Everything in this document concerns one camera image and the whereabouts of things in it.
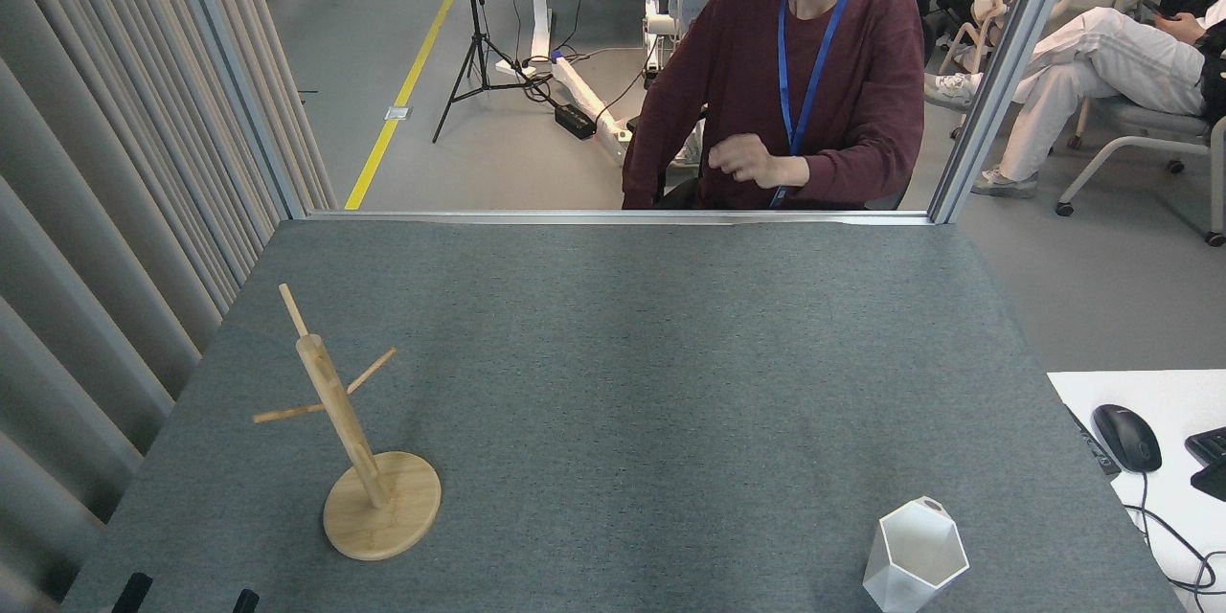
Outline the seated person's hand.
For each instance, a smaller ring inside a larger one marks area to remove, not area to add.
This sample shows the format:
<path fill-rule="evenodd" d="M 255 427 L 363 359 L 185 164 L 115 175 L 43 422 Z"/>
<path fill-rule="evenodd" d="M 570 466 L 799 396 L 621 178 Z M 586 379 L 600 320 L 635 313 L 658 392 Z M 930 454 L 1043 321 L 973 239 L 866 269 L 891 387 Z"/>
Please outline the seated person's hand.
<path fill-rule="evenodd" d="M 1152 15 L 1152 25 L 1161 32 L 1176 38 L 1182 44 L 1195 45 L 1208 32 L 1192 13 Z"/>

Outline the person's left hand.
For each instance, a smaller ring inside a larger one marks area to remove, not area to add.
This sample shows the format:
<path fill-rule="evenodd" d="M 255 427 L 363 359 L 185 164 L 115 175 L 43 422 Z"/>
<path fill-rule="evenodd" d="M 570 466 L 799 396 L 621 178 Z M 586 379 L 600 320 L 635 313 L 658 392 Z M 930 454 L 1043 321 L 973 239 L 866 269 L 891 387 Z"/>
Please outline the person's left hand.
<path fill-rule="evenodd" d="M 723 139 L 709 153 L 709 166 L 736 181 L 753 181 L 758 188 L 783 185 L 783 162 L 770 153 L 756 134 L 739 134 Z"/>

